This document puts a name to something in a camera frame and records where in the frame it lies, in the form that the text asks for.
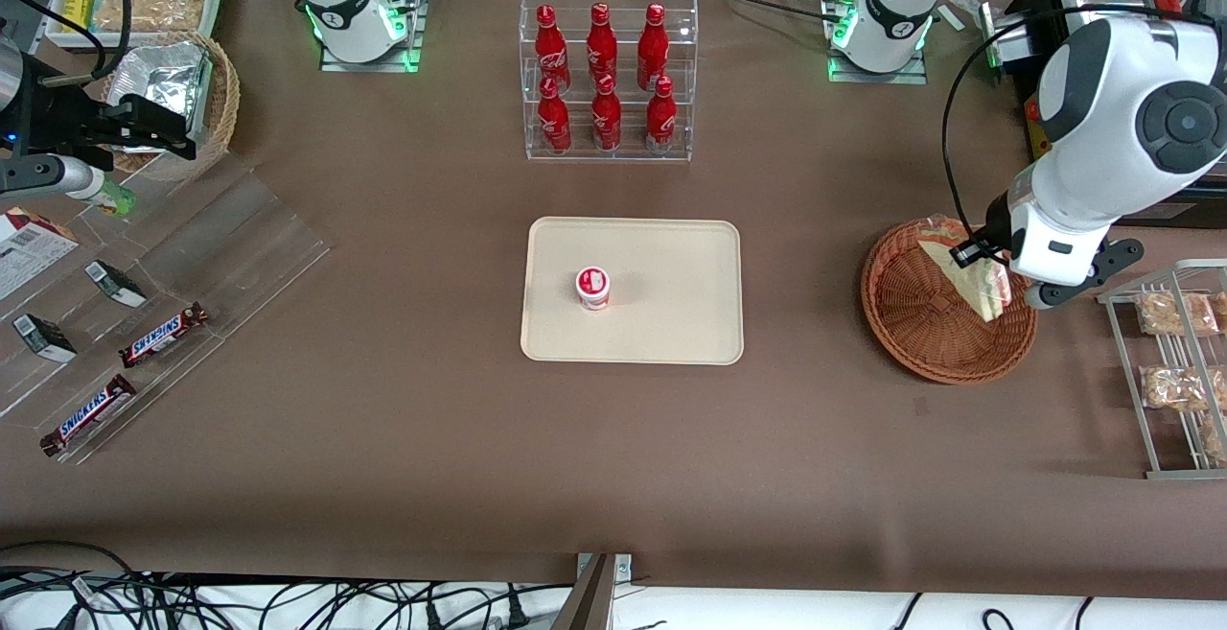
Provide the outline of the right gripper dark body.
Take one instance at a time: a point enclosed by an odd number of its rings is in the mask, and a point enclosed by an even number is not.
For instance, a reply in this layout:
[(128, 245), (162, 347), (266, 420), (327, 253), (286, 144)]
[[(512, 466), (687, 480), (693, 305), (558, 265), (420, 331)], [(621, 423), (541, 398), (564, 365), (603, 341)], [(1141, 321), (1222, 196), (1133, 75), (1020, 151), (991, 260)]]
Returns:
[(2, 149), (13, 155), (96, 145), (110, 133), (104, 106), (79, 87), (4, 85), (1, 103)]

